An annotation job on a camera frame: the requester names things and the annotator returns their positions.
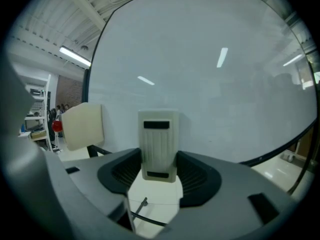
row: brick wall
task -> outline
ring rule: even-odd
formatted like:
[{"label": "brick wall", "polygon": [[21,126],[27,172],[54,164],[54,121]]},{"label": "brick wall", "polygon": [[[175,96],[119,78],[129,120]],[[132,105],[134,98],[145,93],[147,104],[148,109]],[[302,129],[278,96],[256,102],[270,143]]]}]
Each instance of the brick wall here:
[{"label": "brick wall", "polygon": [[81,103],[82,82],[59,75],[55,105],[68,104],[69,108]]}]

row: black slot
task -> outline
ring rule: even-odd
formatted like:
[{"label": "black slot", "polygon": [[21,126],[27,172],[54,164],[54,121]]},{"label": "black slot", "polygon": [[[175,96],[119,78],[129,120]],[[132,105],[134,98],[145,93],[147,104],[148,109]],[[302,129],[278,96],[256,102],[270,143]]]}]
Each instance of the black slot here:
[{"label": "black slot", "polygon": [[169,178],[169,173],[147,171],[146,174],[150,177],[157,177],[157,178],[164,178],[164,179]]},{"label": "black slot", "polygon": [[269,223],[279,215],[279,212],[263,193],[250,195],[248,196],[248,199],[250,200],[263,224]]},{"label": "black slot", "polygon": [[75,173],[75,172],[78,172],[78,171],[80,171],[77,167],[70,167],[70,168],[67,168],[67,169],[65,169],[66,170],[66,172],[68,173],[68,174],[73,174],[73,173]]},{"label": "black slot", "polygon": [[144,121],[143,128],[145,129],[169,129],[168,121]]}]

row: ceiling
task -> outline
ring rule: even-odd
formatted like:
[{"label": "ceiling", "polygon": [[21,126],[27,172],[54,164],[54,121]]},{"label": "ceiling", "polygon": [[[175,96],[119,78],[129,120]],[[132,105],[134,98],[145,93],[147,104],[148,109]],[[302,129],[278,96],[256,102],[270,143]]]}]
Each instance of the ceiling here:
[{"label": "ceiling", "polygon": [[[128,1],[33,0],[12,27],[9,58],[81,81],[87,66],[59,52],[60,47],[66,46],[91,60],[110,15]],[[309,42],[310,47],[310,33],[286,0],[263,1],[292,26],[300,43]]]}]

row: red object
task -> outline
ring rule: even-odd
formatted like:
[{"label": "red object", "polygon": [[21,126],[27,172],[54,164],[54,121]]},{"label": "red object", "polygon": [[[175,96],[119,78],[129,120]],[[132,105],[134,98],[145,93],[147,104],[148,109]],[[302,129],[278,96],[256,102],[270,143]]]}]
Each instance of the red object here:
[{"label": "red object", "polygon": [[61,121],[58,121],[58,120],[55,120],[53,121],[52,123],[52,130],[56,133],[60,133],[63,131],[63,128],[62,128],[62,122]]}]

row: white floor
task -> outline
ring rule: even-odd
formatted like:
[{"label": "white floor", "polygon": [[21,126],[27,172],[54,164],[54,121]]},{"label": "white floor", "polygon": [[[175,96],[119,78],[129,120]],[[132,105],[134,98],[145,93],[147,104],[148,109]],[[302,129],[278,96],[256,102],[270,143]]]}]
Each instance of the white floor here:
[{"label": "white floor", "polygon": [[[69,151],[62,138],[59,138],[59,144],[62,151],[58,153],[58,156],[62,161],[89,158],[86,148]],[[252,169],[286,192],[294,185],[302,169],[281,159],[281,155],[279,154],[266,162],[256,165]],[[304,197],[313,177],[314,175],[309,171],[304,174],[300,184],[292,194],[293,199],[300,201]],[[138,209],[141,202],[147,197],[148,205],[144,206],[139,214],[163,223],[168,223],[177,214],[179,211],[179,199],[182,196],[183,190],[179,178],[174,183],[147,181],[142,178],[141,172],[128,193],[130,208],[133,212]],[[156,236],[163,229],[161,226],[139,218],[134,220],[134,225],[138,235],[149,239]]]}]

